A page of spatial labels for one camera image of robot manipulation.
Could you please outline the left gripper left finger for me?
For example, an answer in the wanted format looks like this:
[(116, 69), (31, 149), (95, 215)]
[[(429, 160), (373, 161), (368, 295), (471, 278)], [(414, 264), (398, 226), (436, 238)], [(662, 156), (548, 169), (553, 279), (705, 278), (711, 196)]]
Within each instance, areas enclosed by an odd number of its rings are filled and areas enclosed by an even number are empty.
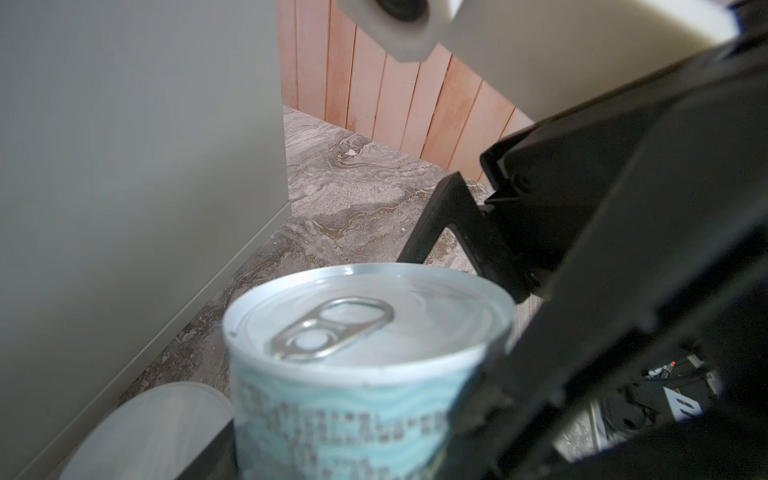
[(234, 422), (230, 421), (176, 479), (236, 480)]

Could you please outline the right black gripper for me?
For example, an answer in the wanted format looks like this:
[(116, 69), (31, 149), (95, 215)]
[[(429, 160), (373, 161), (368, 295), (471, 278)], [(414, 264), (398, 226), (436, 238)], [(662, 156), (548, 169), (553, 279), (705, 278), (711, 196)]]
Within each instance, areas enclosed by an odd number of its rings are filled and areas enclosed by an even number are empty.
[(767, 33), (750, 31), (650, 79), (497, 142), (483, 210), (443, 178), (401, 250), (422, 264), (449, 230), (478, 276), (525, 302), (604, 211), (619, 244), (669, 240), (681, 219), (766, 191)]

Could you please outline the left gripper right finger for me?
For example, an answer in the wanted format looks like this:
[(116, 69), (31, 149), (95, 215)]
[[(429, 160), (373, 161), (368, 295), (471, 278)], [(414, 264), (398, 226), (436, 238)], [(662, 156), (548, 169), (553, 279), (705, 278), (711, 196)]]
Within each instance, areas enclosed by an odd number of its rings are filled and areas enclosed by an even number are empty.
[[(638, 317), (600, 321), (583, 303), (582, 342), (546, 304), (490, 378), (512, 403), (454, 436), (444, 479), (763, 479), (767, 475), (767, 237), (756, 229)], [(711, 409), (588, 458), (549, 467), (557, 431), (593, 397), (674, 345), (698, 338), (723, 390)]]

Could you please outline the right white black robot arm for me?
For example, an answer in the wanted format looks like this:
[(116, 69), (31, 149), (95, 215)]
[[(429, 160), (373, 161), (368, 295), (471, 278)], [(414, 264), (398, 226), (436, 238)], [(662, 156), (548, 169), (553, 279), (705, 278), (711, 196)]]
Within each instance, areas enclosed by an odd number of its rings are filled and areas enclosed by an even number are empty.
[(740, 46), (767, 47), (763, 1), (344, 1), (398, 60), (446, 47), (532, 125), (479, 157), (480, 207), (451, 175), (400, 260), (452, 231), (483, 277), (523, 301), (577, 242), (651, 126)]

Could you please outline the teal label can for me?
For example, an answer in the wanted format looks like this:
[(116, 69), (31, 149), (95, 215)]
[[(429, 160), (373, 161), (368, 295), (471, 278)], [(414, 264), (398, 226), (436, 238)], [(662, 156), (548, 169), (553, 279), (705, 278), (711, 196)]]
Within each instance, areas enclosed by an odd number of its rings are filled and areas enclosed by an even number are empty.
[(243, 479), (427, 479), (450, 412), (508, 352), (516, 305), (469, 273), (409, 263), (308, 270), (225, 311)]

